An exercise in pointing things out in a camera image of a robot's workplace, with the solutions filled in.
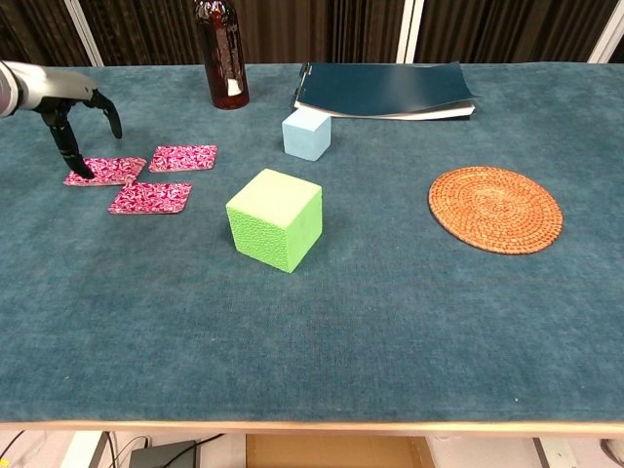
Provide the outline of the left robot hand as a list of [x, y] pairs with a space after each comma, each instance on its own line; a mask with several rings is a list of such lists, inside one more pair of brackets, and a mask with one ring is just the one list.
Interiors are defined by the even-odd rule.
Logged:
[[93, 171], [80, 153], [68, 114], [76, 103], [100, 109], [112, 134], [120, 139], [122, 124], [113, 102], [98, 90], [93, 79], [82, 73], [15, 61], [7, 65], [22, 88], [24, 101], [19, 109], [40, 114], [69, 169], [83, 179], [94, 179]]

